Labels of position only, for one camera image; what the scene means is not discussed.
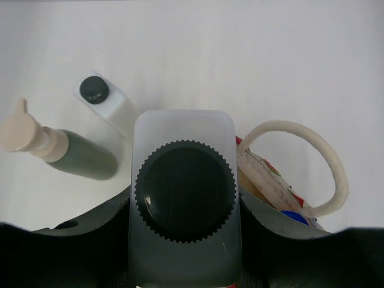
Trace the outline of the patterned canvas bag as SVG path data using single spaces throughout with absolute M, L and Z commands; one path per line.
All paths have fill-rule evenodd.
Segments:
M 271 133 L 286 133 L 296 136 L 311 145 L 324 159 L 334 182 L 334 192 L 325 203 L 312 206 L 308 203 L 308 192 L 298 191 L 291 182 L 291 176 L 299 176 L 304 180 L 308 175 L 306 164 L 300 165 L 288 155 L 284 144 L 274 144 L 277 155 L 289 163 L 291 172 L 279 171 L 266 157 L 256 153 L 252 144 L 262 136 Z M 320 217 L 340 210 L 348 196 L 349 183 L 344 166 L 333 147 L 319 134 L 301 124 L 271 120 L 254 127 L 245 137 L 236 137 L 236 156 L 239 181 L 253 196 L 265 202 L 281 214 L 306 226 L 322 230 L 318 223 Z

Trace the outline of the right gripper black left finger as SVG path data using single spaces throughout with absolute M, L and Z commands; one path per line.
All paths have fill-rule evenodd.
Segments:
M 130 189 L 53 229 L 1 223 L 1 287 L 131 287 Z

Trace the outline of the white bottle black cap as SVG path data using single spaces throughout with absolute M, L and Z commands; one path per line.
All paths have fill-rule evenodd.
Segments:
M 137 287 L 227 287 L 242 271 L 235 126 L 217 110 L 136 121 L 128 261 Z
M 127 141 L 133 141 L 137 109 L 107 78 L 93 71 L 74 86 L 73 94 Z

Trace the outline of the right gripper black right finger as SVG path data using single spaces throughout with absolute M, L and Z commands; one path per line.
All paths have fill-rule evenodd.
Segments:
M 240 189 L 239 287 L 383 287 L 383 229 L 329 233 Z

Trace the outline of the green pump bottle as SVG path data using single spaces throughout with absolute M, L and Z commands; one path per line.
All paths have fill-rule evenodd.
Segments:
M 28 152 L 56 170 L 95 180 L 118 171 L 118 160 L 106 148 L 68 130 L 42 126 L 28 113 L 27 101 L 1 123 L 1 146 L 7 152 Z

